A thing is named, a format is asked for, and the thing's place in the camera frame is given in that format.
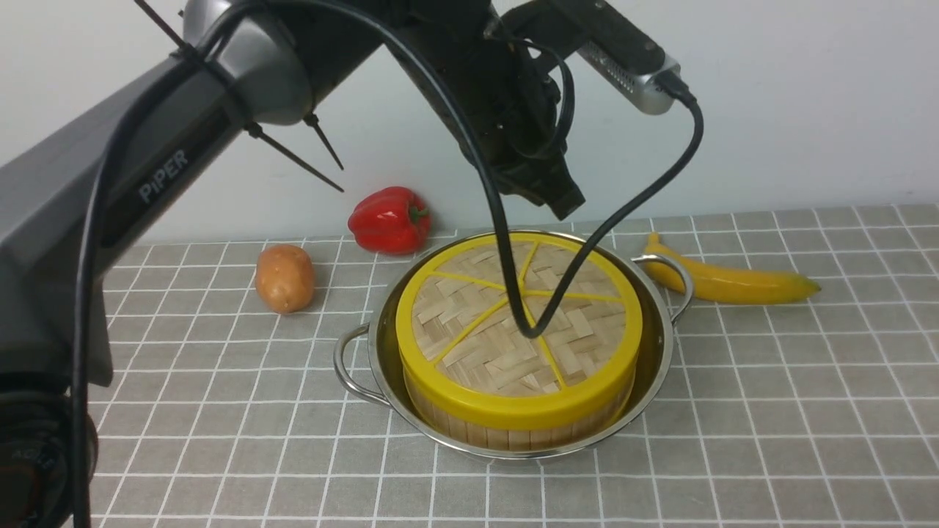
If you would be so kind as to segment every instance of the stainless steel pot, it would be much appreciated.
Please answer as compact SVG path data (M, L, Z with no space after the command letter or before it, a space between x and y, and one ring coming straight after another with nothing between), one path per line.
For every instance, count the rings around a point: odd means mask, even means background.
M574 240L582 240L569 235L551 233L552 236ZM673 326L684 313L694 297L694 283L691 275L680 264L666 256L643 255L633 258L632 261L623 261L609 251L597 248L596 251L613 262L632 283L639 295L642 308L642 338L639 342L639 358L636 366L636 382L632 395L626 403L622 418L610 427L594 433L592 436L580 441L552 447L538 451L503 451L487 449L456 441L429 426L418 417L411 404L408 390L404 384L404 372L401 365L401 355L398 351L397 336L394 330L394 315L398 301L405 286L413 273L434 255L465 241L452 242L424 254L416 264L405 272L400 279L388 287L386 297L380 309L373 315L372 321L349 331L339 338L333 353L333 366L339 381L353 395L378 405L391 407L407 420L417 430L435 442L457 451L489 460L532 460L556 458L563 455L594 447L604 439L626 427L635 420L646 406L652 401L662 382L665 380L671 365L672 348L674 346ZM638 264L657 262L673 268L681 275L685 283L685 296L681 305L674 314L669 315L662 296L659 295L652 280L643 273ZM375 376L379 392L369 390L355 382L344 365L346 346L350 341L361 335L368 334L368 359Z

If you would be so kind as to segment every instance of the black cable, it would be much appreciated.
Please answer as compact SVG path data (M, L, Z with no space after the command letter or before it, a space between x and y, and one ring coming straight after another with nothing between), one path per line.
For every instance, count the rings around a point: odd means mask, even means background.
M266 8L266 2L263 0L244 2L227 8L219 15L219 18L215 19L215 22L208 27L202 39L195 46L199 58L205 59L208 57L208 54L212 53L212 49L215 48L226 35L226 32L231 28L230 26L239 22L245 15Z
M280 5L302 5L326 8L345 14L355 20L358 20L366 26L371 27L375 31L378 31L378 33L384 38L385 45L398 52L408 62L410 62L427 81L427 83L431 85L434 91L437 92L437 94L440 96L440 99L446 106L447 111L453 117L454 123L456 124L460 135L462 135L466 140L469 155L471 157L470 161L472 162L473 166L476 167L476 170L479 171L480 180L483 183L483 190L485 192L485 199L489 205L489 212L492 217L493 231L496 235L496 247L499 250L500 264L502 267L502 279L505 282L505 290L509 300L509 307L512 311L512 316L515 320L518 330L522 333L522 335L529 339L534 339L545 331L548 323L550 323L551 319L554 317L554 313L561 305L561 300L563 299L564 293L571 286L571 283L574 281L574 277L580 270L580 267L587 260L587 257L590 255L593 249L596 248L603 237L606 236L607 233L609 233L609 231L616 224L621 222L623 218L626 217L626 215L636 210L649 198L661 191L662 188L668 185L673 179L675 179L676 176L678 176L678 174L685 168L688 162L691 161L691 158L694 157L704 133L703 115L701 114L697 102L690 95L690 93L687 92L687 87L684 86L684 83L681 83L681 80L678 79L677 75L671 74L671 72L664 72L661 74L660 77L663 79L662 88L666 90L667 93L669 93L672 97L675 97L676 99L680 97L682 104L688 108L688 110L691 112L691 115L694 117L695 130L692 134L691 142L685 149L685 153L682 154L678 161L675 162L675 164L668 171L666 171L665 174L659 177L655 182L652 183L652 185L647 187L640 194L635 196L626 205L622 206L619 210L613 213L613 215L610 216L600 226L600 228L597 229L584 242L580 250L574 255L574 259L571 261L571 264L562 275L561 281L555 288L554 294L548 300L541 317L534 326L531 326L525 313L524 301L522 300L520 287L518 281L516 280L517 270L515 258L513 257L512 253L512 240L509 234L508 222L505 218L505 209L502 206L501 195L499 194L499 190L495 184L495 176L492 174L492 167L485 160L479 139L473 133L472 127L470 126L470 120L463 112L463 109L460 108L459 104L456 102L456 97L443 83L443 81L440 80L434 68L431 67L427 61L406 42L401 40L394 33L394 30L386 23L374 15L358 8L348 6L336 0L270 0L270 2L272 4Z
M524 39L507 39L507 41L553 56L555 62L558 64L558 70L561 71L561 83L563 86L561 114L558 116L558 123L555 126L554 133L551 134L550 139L534 152L526 152L512 145L512 148L514 148L516 152L526 158L546 160L557 153L558 149L561 147L561 143L567 139L567 135L571 132L571 126L574 124L574 74L571 73L571 69L567 66L567 63L564 62L564 57L546 46Z
M75 528L91 526L91 508L89 497L88 467L88 329L90 326L90 306L95 277L95 255L101 241L104 224L105 204L114 176L123 164L133 134L139 124L163 101L168 93L178 87L202 65L202 59L211 52L224 36L228 26L240 20L244 14L261 9L257 3L239 4L226 10L209 28L196 48L196 60L183 53L180 60L160 78L146 88L120 118L104 148L98 171L92 182L82 241L78 251L75 278L74 329L71 354L71 380L69 385L71 402L71 446L69 454L72 460L71 490L72 518Z

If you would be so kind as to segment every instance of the banana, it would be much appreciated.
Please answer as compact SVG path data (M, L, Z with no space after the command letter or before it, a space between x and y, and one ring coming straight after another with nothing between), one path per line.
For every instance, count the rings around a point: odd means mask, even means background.
M720 268L692 260L662 244L658 233L649 235L645 253L677 260L694 277L695 297L706 301L727 304L797 303L822 290L818 283L798 273ZM657 283L685 293L681 277L668 266L650 263L644 267Z

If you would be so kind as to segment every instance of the gray checkered tablecloth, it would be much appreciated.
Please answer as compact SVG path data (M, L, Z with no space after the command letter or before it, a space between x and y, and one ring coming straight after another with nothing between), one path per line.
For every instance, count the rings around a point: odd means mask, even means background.
M635 256L651 229L689 256L796 269L824 290L696 303L640 419L526 466L437 447L334 377L335 339L370 318L407 259L349 238L290 241L316 263L319 293L279 317L251 288L264 242L134 248L105 282L117 372L91 390L96 523L939 526L939 209L630 220L605 245ZM374 383L364 341L354 349L353 376Z

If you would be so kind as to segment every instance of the woven bamboo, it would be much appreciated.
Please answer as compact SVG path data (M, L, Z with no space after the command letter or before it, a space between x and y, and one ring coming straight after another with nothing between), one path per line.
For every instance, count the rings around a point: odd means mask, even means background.
M574 253L535 241L514 241L516 265L529 319L538 318ZM581 383L608 364L626 334L625 304L608 272L588 260L542 336L524 337L506 302L494 244L450 257L423 277L411 314L411 330L423 359L447 380L474 393L524 398L552 395ZM618 376L595 412L561 427L514 430L485 427L444 411L423 394L406 368L411 399L423 418L451 437L496 449L540 449L569 443L614 420L635 375Z

